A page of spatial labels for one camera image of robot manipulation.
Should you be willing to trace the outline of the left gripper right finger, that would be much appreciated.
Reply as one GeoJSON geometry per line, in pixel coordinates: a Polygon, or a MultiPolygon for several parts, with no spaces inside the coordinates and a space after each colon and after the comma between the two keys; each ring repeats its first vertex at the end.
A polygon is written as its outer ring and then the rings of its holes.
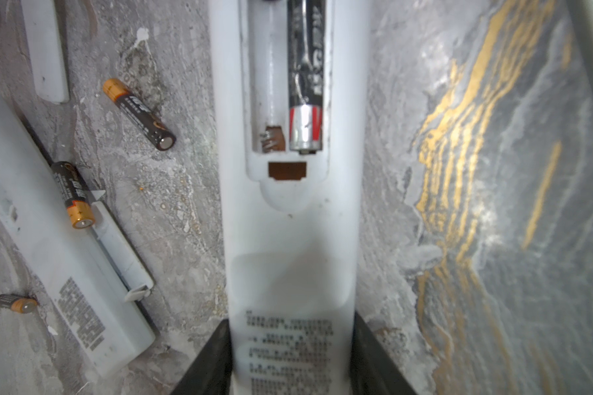
{"type": "Polygon", "coordinates": [[[359,313],[354,316],[349,378],[356,395],[417,395],[359,313]]]}

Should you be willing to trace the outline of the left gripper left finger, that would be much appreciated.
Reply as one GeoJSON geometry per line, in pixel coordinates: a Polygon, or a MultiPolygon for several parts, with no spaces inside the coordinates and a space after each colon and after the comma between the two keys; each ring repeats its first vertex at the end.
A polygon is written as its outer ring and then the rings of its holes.
{"type": "Polygon", "coordinates": [[[233,371],[229,320],[216,327],[171,395],[228,395],[233,371]]]}

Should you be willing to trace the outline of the white remote control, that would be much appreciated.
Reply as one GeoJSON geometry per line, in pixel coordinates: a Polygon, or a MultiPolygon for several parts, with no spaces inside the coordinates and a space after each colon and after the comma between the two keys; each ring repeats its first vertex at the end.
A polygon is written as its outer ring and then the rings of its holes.
{"type": "Polygon", "coordinates": [[[266,153],[289,127],[287,5],[209,4],[237,394],[351,391],[370,14],[325,3],[323,147],[266,153]]]}
{"type": "Polygon", "coordinates": [[[155,340],[90,228],[74,229],[50,166],[0,97],[0,222],[79,341],[108,377],[155,340]]]}

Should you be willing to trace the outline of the black gold AAA battery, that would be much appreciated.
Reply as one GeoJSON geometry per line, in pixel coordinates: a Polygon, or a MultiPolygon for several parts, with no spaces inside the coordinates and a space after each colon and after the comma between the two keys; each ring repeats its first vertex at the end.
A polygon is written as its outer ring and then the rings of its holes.
{"type": "Polygon", "coordinates": [[[96,219],[87,197],[87,189],[75,165],[67,161],[58,161],[53,163],[50,169],[72,227],[83,230],[93,226],[96,219]]]}
{"type": "Polygon", "coordinates": [[[25,296],[1,294],[0,309],[9,309],[18,314],[29,314],[38,307],[38,302],[25,296]]]}
{"type": "Polygon", "coordinates": [[[104,82],[103,92],[158,151],[173,148],[176,144],[174,133],[123,82],[110,78],[104,82]]]}

